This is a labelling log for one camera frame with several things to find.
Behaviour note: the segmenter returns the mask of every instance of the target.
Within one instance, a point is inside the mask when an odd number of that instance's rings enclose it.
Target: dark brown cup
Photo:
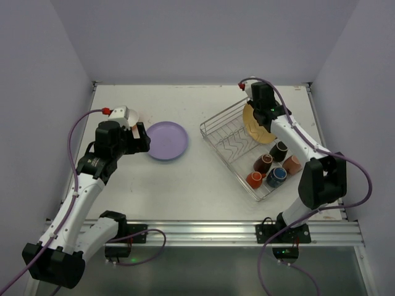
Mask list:
[[[287,152],[288,147],[286,147],[283,142],[278,142],[272,149],[270,149],[269,154],[273,157],[275,162],[282,162],[285,159]]]
[[[261,174],[266,174],[273,163],[273,157],[270,154],[263,154],[254,163],[254,171],[258,171]]]

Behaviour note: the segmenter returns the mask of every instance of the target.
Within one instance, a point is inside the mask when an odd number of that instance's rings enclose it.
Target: lavender wall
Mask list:
[[[350,210],[359,220],[381,295],[395,295],[395,2],[360,0],[313,83],[314,101],[329,147],[359,160],[373,179],[373,195]],[[349,165],[346,202],[366,194]]]
[[[312,81],[357,0],[52,0],[106,83]]]
[[[0,40],[3,286],[59,206],[70,176],[67,133],[89,109],[91,83],[48,0],[0,1]],[[26,279],[6,295],[23,295]]]

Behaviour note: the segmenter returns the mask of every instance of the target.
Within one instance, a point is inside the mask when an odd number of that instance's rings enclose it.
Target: white table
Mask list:
[[[280,86],[296,120],[318,142],[306,88]],[[275,218],[297,198],[299,178],[292,178],[270,198],[256,202],[203,140],[199,125],[245,97],[237,86],[99,85],[92,109],[127,105],[140,113],[146,129],[158,121],[175,121],[189,135],[185,154],[158,162],[147,154],[123,156],[118,169],[92,206],[87,219],[105,210],[126,214],[130,220],[246,221]],[[106,117],[89,116],[78,159],[94,140],[94,131]],[[312,220],[341,220],[339,210]]]

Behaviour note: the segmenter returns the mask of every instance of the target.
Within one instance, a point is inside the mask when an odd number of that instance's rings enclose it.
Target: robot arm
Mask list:
[[[79,236],[93,202],[117,169],[119,158],[149,150],[151,140],[146,134],[144,124],[136,124],[139,138],[135,139],[128,116],[129,110],[126,106],[111,112],[109,110],[108,120],[100,122],[96,128],[95,141],[78,161],[80,185],[69,218],[55,236],[54,230],[60,225],[72,203],[74,187],[70,189],[58,214],[38,243],[25,246],[22,256],[25,263],[29,264],[50,238],[54,237],[42,256],[29,269],[34,279],[71,289],[80,281],[86,262],[103,244],[115,237],[128,235],[126,216],[106,211],[95,225]],[[91,146],[94,147],[93,152],[89,151]]]
[[[298,187],[299,197],[294,203],[280,213],[276,219],[276,230],[279,231],[297,219],[310,213],[322,205],[334,202],[346,194],[346,162],[339,158],[317,152],[317,149],[328,151],[315,142],[294,120],[289,123],[282,105],[276,100],[273,88],[257,80],[249,80],[239,84],[250,100],[247,102],[254,109],[254,118],[260,126],[283,141],[299,159],[304,167]],[[297,134],[294,127],[312,143],[314,149]],[[293,228],[302,226],[306,221],[295,224]]]

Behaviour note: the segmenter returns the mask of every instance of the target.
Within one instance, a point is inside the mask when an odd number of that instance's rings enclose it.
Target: cup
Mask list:
[[[261,174],[266,174],[272,166],[273,157],[270,154],[263,154],[254,163],[254,171],[258,171]]]
[[[280,187],[286,180],[286,170],[283,168],[274,168],[267,175],[266,182],[270,187]]]
[[[262,175],[258,171],[253,171],[246,178],[247,183],[253,189],[258,189],[262,185]]]
[[[283,142],[278,142],[270,149],[269,154],[273,157],[275,162],[282,162],[285,159],[288,147]]]
[[[288,157],[283,163],[283,169],[287,174],[293,176],[302,169],[301,163],[295,155]]]

